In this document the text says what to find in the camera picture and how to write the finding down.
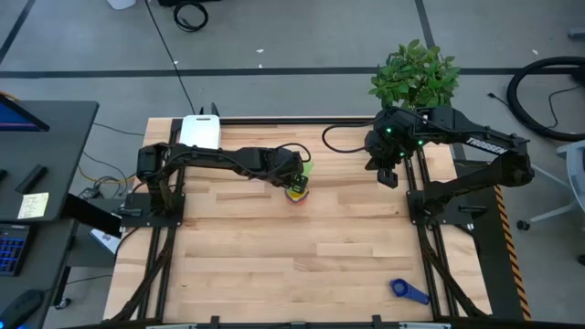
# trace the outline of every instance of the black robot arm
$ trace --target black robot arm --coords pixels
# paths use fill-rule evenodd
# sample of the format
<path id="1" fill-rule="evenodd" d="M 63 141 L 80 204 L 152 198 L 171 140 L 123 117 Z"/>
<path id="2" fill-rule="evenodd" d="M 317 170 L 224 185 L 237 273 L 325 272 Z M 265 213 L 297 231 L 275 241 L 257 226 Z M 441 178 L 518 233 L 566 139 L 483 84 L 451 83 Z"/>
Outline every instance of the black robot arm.
<path id="1" fill-rule="evenodd" d="M 488 186 L 522 186 L 534 177 L 527 154 L 528 140 L 475 124 L 449 106 L 415 112 L 389 108 L 379 112 L 365 140 L 365 148 L 372 156 L 366 169 L 378 170 L 379 183 L 394 188 L 398 185 L 398 176 L 393 173 L 395 165 L 429 142 L 466 143 L 498 156 L 473 174 L 446 183 L 428 183 L 420 205 L 428 215 L 441 213 L 455 196 Z"/>
<path id="2" fill-rule="evenodd" d="M 151 212 L 157 214 L 163 211 L 163 214 L 170 215 L 175 210 L 174 201 L 179 196 L 171 192 L 168 180 L 177 169 L 188 166 L 231 170 L 249 179 L 260 179 L 302 193 L 308 182 L 308 178 L 302 175 L 303 159 L 298 152 L 284 148 L 286 145 L 226 151 L 180 143 L 157 143 L 140 149 L 136 176 L 148 186 Z"/>

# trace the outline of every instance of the green leaves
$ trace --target green leaves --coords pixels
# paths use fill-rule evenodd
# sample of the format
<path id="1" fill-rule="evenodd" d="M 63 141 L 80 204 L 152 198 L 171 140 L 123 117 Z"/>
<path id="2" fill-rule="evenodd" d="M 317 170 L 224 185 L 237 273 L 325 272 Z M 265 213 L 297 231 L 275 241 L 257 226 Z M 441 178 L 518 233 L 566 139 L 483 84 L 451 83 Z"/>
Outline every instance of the green leaves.
<path id="1" fill-rule="evenodd" d="M 460 69 L 452 66 L 455 57 L 443 59 L 440 53 L 440 47 L 426 49 L 418 39 L 399 45 L 371 78 L 375 88 L 368 94 L 381 99 L 384 107 L 400 104 L 408 110 L 450 104 Z"/>

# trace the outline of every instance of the yellow sticky note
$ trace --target yellow sticky note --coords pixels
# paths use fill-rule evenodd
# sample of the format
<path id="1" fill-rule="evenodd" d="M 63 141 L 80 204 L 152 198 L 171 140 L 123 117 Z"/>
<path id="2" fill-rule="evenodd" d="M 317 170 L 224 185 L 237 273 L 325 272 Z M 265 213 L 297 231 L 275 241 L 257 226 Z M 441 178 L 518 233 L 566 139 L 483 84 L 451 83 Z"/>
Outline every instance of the yellow sticky note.
<path id="1" fill-rule="evenodd" d="M 39 218 L 45 216 L 45 209 L 47 209 L 48 193 L 36 193 L 32 195 L 24 195 L 20 211 L 18 211 L 18 219 Z"/>

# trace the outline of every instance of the wooden table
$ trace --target wooden table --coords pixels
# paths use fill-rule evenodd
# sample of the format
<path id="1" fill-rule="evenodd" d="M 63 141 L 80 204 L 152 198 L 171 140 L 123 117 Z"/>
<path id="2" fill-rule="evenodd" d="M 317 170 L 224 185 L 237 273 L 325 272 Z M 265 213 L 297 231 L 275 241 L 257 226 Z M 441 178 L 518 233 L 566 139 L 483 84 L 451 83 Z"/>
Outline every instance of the wooden table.
<path id="1" fill-rule="evenodd" d="M 171 121 L 150 119 L 144 145 L 167 142 Z M 208 323 L 212 315 L 223 323 L 368 322 L 373 314 L 383 321 L 431 320 L 429 306 L 396 298 L 388 287 L 391 279 L 402 278 L 426 291 L 404 168 L 396 170 L 398 188 L 378 184 L 376 172 L 364 170 L 368 154 L 330 151 L 321 141 L 324 127 L 222 128 L 221 144 L 229 150 L 306 145 L 314 170 L 311 194 L 300 206 L 262 181 L 229 171 L 186 170 L 185 221 L 175 241 L 165 323 Z M 328 141 L 340 149 L 360 147 L 367 130 L 332 130 Z M 431 179 L 456 177 L 448 146 L 429 144 L 425 153 Z M 421 187 L 418 167 L 415 173 Z M 490 313 L 472 238 L 451 226 L 442 231 L 453 277 Z M 121 310 L 144 276 L 151 232 L 141 228 L 124 242 L 104 318 Z M 446 314 L 442 283 L 435 278 Z M 157 291 L 156 282 L 151 315 Z"/>

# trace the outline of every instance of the concrete floor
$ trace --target concrete floor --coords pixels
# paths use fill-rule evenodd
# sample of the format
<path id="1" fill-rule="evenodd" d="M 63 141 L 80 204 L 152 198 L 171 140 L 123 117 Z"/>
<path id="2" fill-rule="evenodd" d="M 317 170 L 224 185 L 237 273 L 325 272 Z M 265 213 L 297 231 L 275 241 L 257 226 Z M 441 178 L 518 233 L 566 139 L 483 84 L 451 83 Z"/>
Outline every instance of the concrete floor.
<path id="1" fill-rule="evenodd" d="M 5 54 L 0 50 L 0 90 L 25 100 L 98 101 L 96 122 L 138 133 L 149 117 L 190 113 L 177 78 L 156 73 L 173 67 L 142 1 L 114 11 L 105 0 L 0 0 L 0 44 L 27 3 L 32 9 L 14 42 L 9 49 L 5 44 Z M 566 38 L 569 28 L 585 26 L 585 2 L 580 0 L 224 0 L 205 4 L 209 24 L 195 34 L 177 29 L 172 11 L 152 2 L 180 69 L 225 69 L 213 77 L 197 71 L 184 77 L 195 108 L 214 101 L 223 116 L 376 113 L 379 102 L 367 95 L 370 74 L 315 70 L 297 75 L 294 69 L 374 68 L 398 43 L 424 40 L 420 5 L 426 8 L 434 42 L 464 68 L 518 68 L 540 58 L 585 55 L 585 43 Z M 282 75 L 240 70 L 259 65 L 291 70 Z M 132 77 L 132 72 L 124 73 L 127 77 L 95 77 L 95 71 L 103 70 L 135 70 L 140 77 Z M 29 71 L 51 71 L 63 78 L 2 78 Z M 534 135 L 503 104 L 486 97 L 493 92 L 504 98 L 510 79 L 461 76 L 453 104 L 475 122 L 531 139 L 533 163 L 566 179 L 564 162 L 555 156 L 560 143 Z M 565 76 L 533 76 L 522 83 L 518 95 L 535 118 L 550 122 L 548 94 L 572 85 Z M 583 103 L 583 90 L 558 95 L 555 105 L 562 130 L 582 132 Z M 86 152 L 129 175 L 134 172 L 135 155 L 128 154 L 135 154 L 141 144 L 140 137 L 95 127 Z M 474 149 L 465 152 L 470 159 L 490 158 Z M 87 158 L 80 165 L 95 177 L 117 175 Z M 71 192 L 79 193 L 88 184 L 76 176 Z M 512 221 L 564 206 L 569 200 L 568 191 L 551 186 L 543 177 L 529 186 L 505 190 Z M 582 226 L 581 214 L 572 213 L 534 225 L 528 232 L 514 232 L 535 320 L 585 323 L 581 307 L 585 267 L 575 261 L 576 255 L 585 253 Z M 71 280 L 111 271 L 76 269 Z M 45 327 L 97 323 L 109 281 L 69 286 L 66 294 L 74 304 L 51 311 Z"/>

